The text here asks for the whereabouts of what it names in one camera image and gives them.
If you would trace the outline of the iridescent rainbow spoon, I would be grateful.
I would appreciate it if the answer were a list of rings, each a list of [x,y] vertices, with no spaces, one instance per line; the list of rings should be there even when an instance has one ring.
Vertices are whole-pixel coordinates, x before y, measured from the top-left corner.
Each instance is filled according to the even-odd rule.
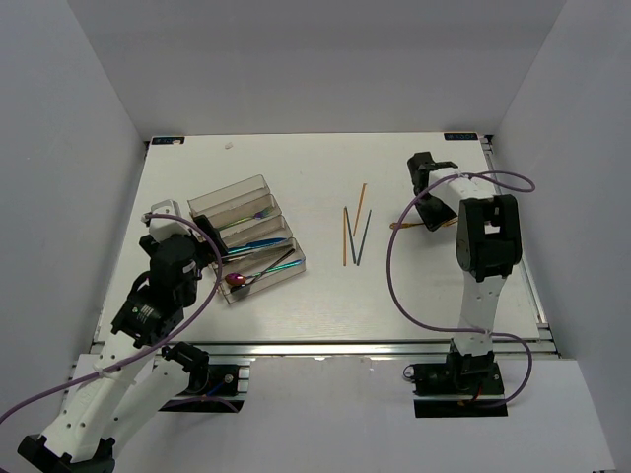
[[[269,273],[279,272],[279,271],[283,271],[283,270],[290,269],[293,267],[297,267],[297,266],[302,265],[303,263],[304,263],[303,259],[298,259],[298,260],[284,263],[284,264],[278,263],[278,264],[272,265],[271,267],[265,270],[262,270],[250,275],[244,275],[241,273],[230,273],[224,278],[224,281],[231,288],[241,287],[247,284],[251,284],[254,281],[257,281],[258,279],[260,279],[262,276],[267,275]]]

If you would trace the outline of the clear smoked utensil organizer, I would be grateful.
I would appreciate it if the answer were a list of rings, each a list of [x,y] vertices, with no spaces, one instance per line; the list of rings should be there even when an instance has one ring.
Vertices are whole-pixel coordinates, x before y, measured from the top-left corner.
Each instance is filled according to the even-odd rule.
[[[274,212],[263,220],[250,221],[222,231],[219,230],[220,227],[230,222],[253,215],[266,207],[273,207]],[[220,290],[228,304],[241,302],[250,296],[295,278],[306,271],[307,258],[294,237],[280,204],[272,194],[263,175],[258,174],[192,198],[188,201],[188,208],[192,218],[203,215],[210,220],[211,224],[219,231],[222,244],[227,253],[231,247],[241,246],[250,241],[273,237],[283,237],[285,239],[281,243],[264,248],[247,257],[223,262],[222,269],[218,268],[216,262],[211,264],[214,272],[222,275]],[[241,290],[235,294],[230,293],[231,287],[224,281],[228,274],[241,273],[250,275],[264,270],[291,248],[295,248],[296,252],[284,263],[303,259],[304,263],[302,265],[269,273],[250,286],[249,289]]]

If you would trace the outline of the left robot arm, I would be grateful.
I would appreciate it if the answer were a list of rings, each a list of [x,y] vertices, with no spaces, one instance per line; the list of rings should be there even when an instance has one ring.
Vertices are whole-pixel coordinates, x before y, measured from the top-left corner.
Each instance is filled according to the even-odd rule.
[[[205,216],[184,219],[163,201],[143,218],[139,243],[150,258],[111,323],[91,374],[42,433],[25,437],[19,454],[41,472],[110,472],[132,437],[174,396],[204,395],[209,356],[168,344],[189,324],[202,270],[221,263],[227,247]]]

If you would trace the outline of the blue serrated knife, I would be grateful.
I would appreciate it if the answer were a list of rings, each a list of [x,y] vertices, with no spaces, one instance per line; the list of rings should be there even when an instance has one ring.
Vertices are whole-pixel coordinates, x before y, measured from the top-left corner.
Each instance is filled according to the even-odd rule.
[[[250,241],[241,246],[231,247],[228,250],[228,253],[237,254],[237,253],[242,253],[245,251],[256,250],[256,249],[264,248],[267,246],[272,246],[272,245],[281,243],[283,241],[285,241],[283,237],[273,237],[273,238],[265,238],[265,239]]]

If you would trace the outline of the aluminium table frame rail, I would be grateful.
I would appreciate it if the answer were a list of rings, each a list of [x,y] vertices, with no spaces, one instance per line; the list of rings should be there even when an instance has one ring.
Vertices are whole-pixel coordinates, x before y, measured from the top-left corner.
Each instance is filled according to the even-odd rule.
[[[198,297],[207,301],[181,339],[222,355],[439,355],[456,325],[463,277],[455,231],[389,225],[412,197],[406,166],[415,153],[461,169],[481,171],[487,160],[477,141],[448,141],[440,133],[188,136],[180,144],[151,144],[131,217],[110,280],[94,341],[102,344],[132,281],[146,269],[139,246],[141,216],[165,199],[190,199],[261,174],[306,255],[306,271],[228,304],[212,293],[206,271]],[[368,183],[354,238],[358,255],[369,210],[372,218],[361,265],[347,237],[342,265],[342,209],[353,226]]]

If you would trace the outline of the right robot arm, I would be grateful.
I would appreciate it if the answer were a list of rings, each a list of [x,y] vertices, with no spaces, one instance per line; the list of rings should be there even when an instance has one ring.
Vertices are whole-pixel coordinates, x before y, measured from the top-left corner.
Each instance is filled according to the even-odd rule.
[[[414,193],[426,193],[415,204],[426,228],[434,232],[456,220],[456,261],[464,282],[446,361],[429,370],[427,381],[443,384],[449,393],[475,394],[492,376],[499,297],[523,255],[518,202],[459,175],[455,163],[437,162],[429,152],[414,154],[407,167]]]

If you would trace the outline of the black knife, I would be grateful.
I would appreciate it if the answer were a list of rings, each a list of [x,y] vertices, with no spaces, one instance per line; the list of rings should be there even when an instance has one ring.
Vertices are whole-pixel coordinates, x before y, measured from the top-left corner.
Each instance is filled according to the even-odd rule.
[[[258,251],[260,251],[260,250],[262,250],[264,248],[251,250],[251,251],[245,251],[245,252],[237,253],[237,254],[229,254],[229,253],[227,253],[225,256],[222,257],[222,261],[223,262],[228,262],[228,261],[232,261],[232,260],[237,260],[239,258],[247,257],[247,256],[249,256],[249,255],[251,255],[253,253],[256,253],[256,252],[258,252]]]

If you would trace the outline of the orange chopstick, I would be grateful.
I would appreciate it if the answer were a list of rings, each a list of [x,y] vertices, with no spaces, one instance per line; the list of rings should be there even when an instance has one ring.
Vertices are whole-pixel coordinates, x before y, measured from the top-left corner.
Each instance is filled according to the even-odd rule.
[[[346,208],[342,209],[342,265],[347,266],[347,222],[346,222]]]
[[[359,201],[358,201],[358,206],[357,206],[357,209],[356,209],[355,221],[354,221],[353,233],[352,233],[353,237],[356,235],[357,229],[358,229],[358,226],[359,226],[359,222],[360,222],[360,218],[361,218],[361,214],[362,214],[363,203],[364,203],[364,200],[365,200],[367,187],[368,187],[368,183],[364,182],[362,184],[362,188],[361,188],[361,192],[360,192],[360,196],[359,196]]]

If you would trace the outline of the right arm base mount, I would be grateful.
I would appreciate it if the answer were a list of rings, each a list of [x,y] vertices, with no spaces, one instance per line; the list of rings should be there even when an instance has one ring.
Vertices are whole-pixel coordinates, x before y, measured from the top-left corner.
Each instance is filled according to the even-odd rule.
[[[505,388],[497,363],[488,374],[456,379],[446,363],[414,364],[402,371],[414,387],[417,419],[503,418],[508,416]]]

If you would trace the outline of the grey-blue chopstick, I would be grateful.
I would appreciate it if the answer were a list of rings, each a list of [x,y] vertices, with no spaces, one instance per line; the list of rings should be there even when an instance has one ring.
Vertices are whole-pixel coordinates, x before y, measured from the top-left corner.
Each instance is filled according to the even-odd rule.
[[[357,259],[356,259],[356,265],[360,266],[361,265],[361,261],[362,261],[362,257],[363,257],[363,253],[364,253],[364,248],[365,248],[365,244],[366,244],[366,239],[367,239],[367,235],[368,235],[368,230],[369,230],[369,226],[371,223],[371,218],[372,218],[372,213],[373,210],[370,209],[369,213],[368,213],[368,217],[366,219],[366,223],[365,223],[365,227],[364,227],[364,231],[362,234],[362,239],[361,239],[361,243],[360,243],[360,249],[357,255]]]
[[[353,264],[357,264],[357,255],[355,251],[355,244],[354,244],[354,238],[353,238],[352,229],[351,229],[351,222],[350,222],[350,217],[348,213],[348,208],[346,206],[344,207],[343,212],[344,212],[344,218],[345,218],[345,224],[346,224],[346,232],[348,236],[348,243],[350,245],[350,250],[351,250],[351,258],[352,258]]]

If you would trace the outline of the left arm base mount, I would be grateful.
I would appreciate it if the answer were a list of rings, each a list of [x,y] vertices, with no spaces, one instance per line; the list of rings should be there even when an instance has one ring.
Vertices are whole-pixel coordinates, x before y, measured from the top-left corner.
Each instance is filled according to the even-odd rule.
[[[220,362],[195,346],[180,342],[161,349],[164,362],[176,362],[186,376],[186,386],[161,412],[239,413],[245,403],[250,365]]]

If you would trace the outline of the gold fork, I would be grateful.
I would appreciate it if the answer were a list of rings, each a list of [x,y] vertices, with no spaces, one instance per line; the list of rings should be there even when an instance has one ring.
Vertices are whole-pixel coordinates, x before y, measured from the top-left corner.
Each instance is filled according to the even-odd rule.
[[[437,228],[447,228],[450,227],[454,224],[457,223],[457,219],[455,220],[450,220],[447,222],[444,222],[442,224],[440,224],[438,227],[436,227],[434,230],[436,230]],[[389,225],[389,228],[391,230],[395,230],[398,227],[396,222],[393,222]],[[399,226],[401,229],[409,229],[409,228],[415,228],[415,227],[426,227],[426,224],[423,222],[418,222],[418,223],[401,223]]]

